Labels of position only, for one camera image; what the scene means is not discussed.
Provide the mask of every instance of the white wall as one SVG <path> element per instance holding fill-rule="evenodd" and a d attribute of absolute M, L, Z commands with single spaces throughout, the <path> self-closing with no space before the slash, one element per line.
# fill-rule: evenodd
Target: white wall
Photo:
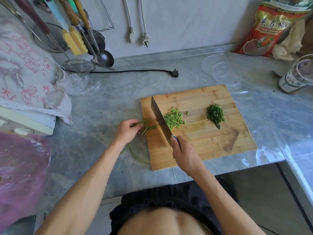
<path fill-rule="evenodd" d="M 128 41 L 124 0 L 103 0 L 115 25 L 105 32 L 115 58 L 208 46 L 242 40 L 254 23 L 262 0 L 143 0 L 150 46 L 141 43 L 143 24 L 139 0 L 127 0 L 135 39 Z M 108 26 L 99 0 L 82 0 L 94 28 Z"/>

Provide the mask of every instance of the pink plastic wrap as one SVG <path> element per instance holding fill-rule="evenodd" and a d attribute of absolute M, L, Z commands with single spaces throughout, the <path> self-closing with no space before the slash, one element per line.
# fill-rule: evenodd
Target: pink plastic wrap
<path fill-rule="evenodd" d="M 43 140 L 0 132 L 0 232 L 30 215 L 44 192 L 51 148 Z"/>

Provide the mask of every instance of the cleaver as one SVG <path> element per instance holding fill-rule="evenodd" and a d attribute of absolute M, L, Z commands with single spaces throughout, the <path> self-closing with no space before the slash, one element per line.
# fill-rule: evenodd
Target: cleaver
<path fill-rule="evenodd" d="M 174 136 L 174 134 L 172 134 L 170 128 L 167 126 L 167 123 L 166 123 L 156 101 L 154 100 L 153 96 L 151 97 L 151 109 L 154 113 L 154 116 L 157 119 L 159 126 L 161 127 L 161 129 L 163 131 L 163 134 L 164 134 L 168 144 L 171 147 L 171 137 L 174 137 L 174 138 L 176 138 L 176 137 Z"/>

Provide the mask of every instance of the metal colander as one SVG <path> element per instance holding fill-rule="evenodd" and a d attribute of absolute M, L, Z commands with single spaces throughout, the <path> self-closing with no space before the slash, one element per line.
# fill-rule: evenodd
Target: metal colander
<path fill-rule="evenodd" d="M 95 70 L 94 63 L 82 59 L 69 59 L 62 63 L 61 68 L 68 73 L 83 74 Z"/>

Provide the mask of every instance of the kitchen counter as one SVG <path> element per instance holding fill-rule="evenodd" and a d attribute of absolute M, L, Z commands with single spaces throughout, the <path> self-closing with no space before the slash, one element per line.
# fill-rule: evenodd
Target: kitchen counter
<path fill-rule="evenodd" d="M 201 69 L 201 61 L 229 60 L 243 74 L 243 80 L 228 87 L 258 149 L 205 161 L 213 174 L 222 174 L 287 160 L 313 198 L 313 91 L 286 95 L 277 88 L 271 70 L 285 73 L 291 63 L 266 57 L 234 53 L 206 54 L 209 48 L 136 56 L 117 61 L 117 70 L 167 69 L 179 71 L 179 78 L 163 72 L 90 74 L 100 81 L 100 90 L 92 96 L 72 97 L 73 126 L 57 120 L 52 144 L 50 177 L 41 209 L 51 210 L 64 193 L 88 170 L 112 141 L 120 121 L 142 119 L 140 98 L 170 92 L 217 85 Z M 144 138 L 136 136 L 134 151 L 149 158 Z M 178 167 L 152 171 L 150 164 L 136 161 L 129 150 L 121 154 L 109 178 L 104 198 L 136 190 L 191 180 Z"/>

